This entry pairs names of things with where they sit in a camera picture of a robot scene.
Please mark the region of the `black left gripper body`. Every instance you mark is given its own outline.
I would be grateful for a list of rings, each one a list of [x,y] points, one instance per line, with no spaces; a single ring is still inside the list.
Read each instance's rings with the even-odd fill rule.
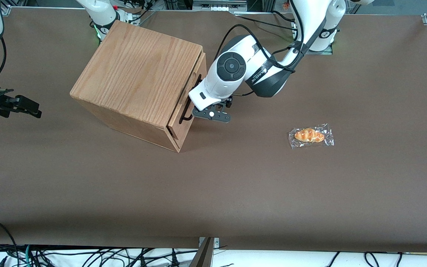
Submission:
[[[225,112],[227,108],[230,108],[232,106],[232,100],[233,96],[229,96],[227,99],[223,100],[222,102],[219,102],[214,105],[214,109],[217,112]]]

